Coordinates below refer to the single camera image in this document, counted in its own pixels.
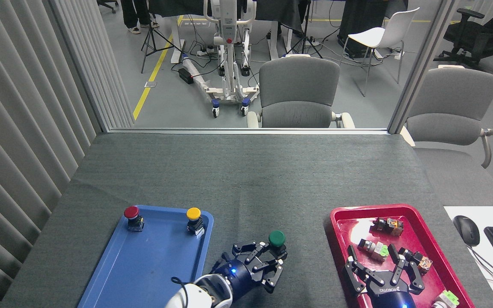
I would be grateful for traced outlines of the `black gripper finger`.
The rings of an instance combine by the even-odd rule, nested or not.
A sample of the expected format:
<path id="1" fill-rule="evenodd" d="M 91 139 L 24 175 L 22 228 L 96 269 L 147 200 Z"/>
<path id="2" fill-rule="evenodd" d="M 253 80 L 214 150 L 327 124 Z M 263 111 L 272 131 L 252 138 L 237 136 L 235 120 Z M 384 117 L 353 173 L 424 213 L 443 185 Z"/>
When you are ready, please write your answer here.
<path id="1" fill-rule="evenodd" d="M 273 258 L 263 262 L 260 261 L 259 257 L 266 252 L 270 252 Z M 285 244 L 278 247 L 272 243 L 257 243 L 255 241 L 235 243 L 232 247 L 232 254 L 235 257 L 245 255 L 245 258 L 242 261 L 244 264 L 252 264 L 252 266 L 254 266 L 254 262 L 259 261 L 258 267 L 269 267 L 276 265 L 277 263 L 282 264 L 282 261 L 288 256 Z"/>
<path id="2" fill-rule="evenodd" d="M 356 296 L 361 293 L 368 293 L 370 297 L 377 297 L 374 287 L 369 287 L 369 282 L 376 283 L 378 287 L 378 275 L 371 269 L 363 266 L 357 259 L 354 247 L 349 245 L 347 248 L 348 258 L 345 263 L 344 271 L 351 282 L 351 289 Z"/>
<path id="3" fill-rule="evenodd" d="M 255 284 L 262 285 L 266 292 L 273 293 L 282 273 L 282 259 L 255 262 L 250 270 L 251 279 Z"/>
<path id="4" fill-rule="evenodd" d="M 390 285 L 396 286 L 401 280 L 402 272 L 405 270 L 409 277 L 408 292 L 415 295 L 421 294 L 425 290 L 425 285 L 422 282 L 421 273 L 419 273 L 418 265 L 413 261 L 407 261 L 404 255 L 399 254 L 394 244 L 388 245 L 389 256 L 395 264 Z"/>

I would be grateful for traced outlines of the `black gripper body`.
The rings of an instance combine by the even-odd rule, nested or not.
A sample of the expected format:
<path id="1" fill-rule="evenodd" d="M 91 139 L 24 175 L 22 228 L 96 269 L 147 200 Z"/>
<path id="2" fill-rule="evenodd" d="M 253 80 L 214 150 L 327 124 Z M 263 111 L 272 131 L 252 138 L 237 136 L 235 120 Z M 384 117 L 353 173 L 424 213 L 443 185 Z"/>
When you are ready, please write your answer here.
<path id="1" fill-rule="evenodd" d="M 211 272 L 221 274 L 231 283 L 234 302 L 255 287 L 252 273 L 245 263 L 245 256 L 238 256 L 228 261 L 220 259 L 214 263 Z"/>
<path id="2" fill-rule="evenodd" d="M 409 293 L 409 287 L 405 282 L 397 285 L 385 284 L 379 286 L 375 282 L 367 284 L 367 293 L 371 300 L 372 308 L 414 308 L 413 297 Z"/>

